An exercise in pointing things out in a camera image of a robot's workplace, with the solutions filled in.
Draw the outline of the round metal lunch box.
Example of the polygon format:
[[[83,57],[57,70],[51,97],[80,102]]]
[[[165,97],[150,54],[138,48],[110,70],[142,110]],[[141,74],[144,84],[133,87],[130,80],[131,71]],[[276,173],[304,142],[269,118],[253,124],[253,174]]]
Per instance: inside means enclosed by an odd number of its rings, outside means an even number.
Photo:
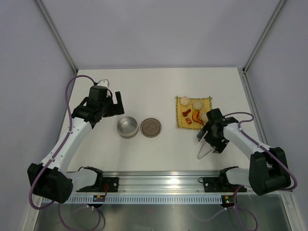
[[[117,123],[117,131],[122,138],[132,138],[138,133],[138,130],[138,122],[131,116],[123,117]]]

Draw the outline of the metal tongs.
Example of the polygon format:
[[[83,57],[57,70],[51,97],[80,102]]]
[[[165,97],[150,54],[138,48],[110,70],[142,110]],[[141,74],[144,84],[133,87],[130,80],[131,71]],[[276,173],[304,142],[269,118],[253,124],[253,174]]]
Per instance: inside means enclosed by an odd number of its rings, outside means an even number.
[[[208,144],[207,142],[204,142],[198,152],[197,159],[201,160],[203,157],[205,157],[208,153],[211,153],[214,151],[214,148]]]

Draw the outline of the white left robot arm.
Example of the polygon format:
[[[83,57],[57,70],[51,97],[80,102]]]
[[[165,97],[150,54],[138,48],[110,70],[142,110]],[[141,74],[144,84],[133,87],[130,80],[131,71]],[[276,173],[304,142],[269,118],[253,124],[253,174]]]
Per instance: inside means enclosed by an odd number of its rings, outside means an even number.
[[[104,117],[124,114],[120,92],[111,93],[106,87],[93,86],[89,95],[73,110],[68,111],[69,127],[58,140],[51,152],[39,163],[32,163],[27,174],[31,189],[29,202],[33,195],[49,199],[51,203],[65,203],[71,193],[114,193],[117,192],[117,177],[103,176],[103,171],[95,167],[82,167],[68,174],[68,166],[82,141]]]

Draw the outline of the red sausage piece toy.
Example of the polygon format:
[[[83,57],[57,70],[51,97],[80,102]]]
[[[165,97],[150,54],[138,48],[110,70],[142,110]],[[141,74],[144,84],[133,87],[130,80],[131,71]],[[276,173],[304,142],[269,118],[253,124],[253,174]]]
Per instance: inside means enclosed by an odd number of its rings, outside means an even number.
[[[188,125],[192,124],[192,121],[190,118],[186,118],[185,121],[187,122]]]

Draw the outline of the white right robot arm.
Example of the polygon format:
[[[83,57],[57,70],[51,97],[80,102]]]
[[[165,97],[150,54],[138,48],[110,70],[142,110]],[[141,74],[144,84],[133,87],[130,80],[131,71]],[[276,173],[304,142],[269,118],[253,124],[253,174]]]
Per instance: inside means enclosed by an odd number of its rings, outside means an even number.
[[[249,159],[246,169],[234,166],[220,170],[218,184],[222,190],[244,186],[251,188],[257,195],[264,195],[285,190],[291,185],[291,174],[283,149],[254,140],[234,117],[208,121],[196,137],[198,141],[205,141],[205,153],[221,153],[232,143]]]

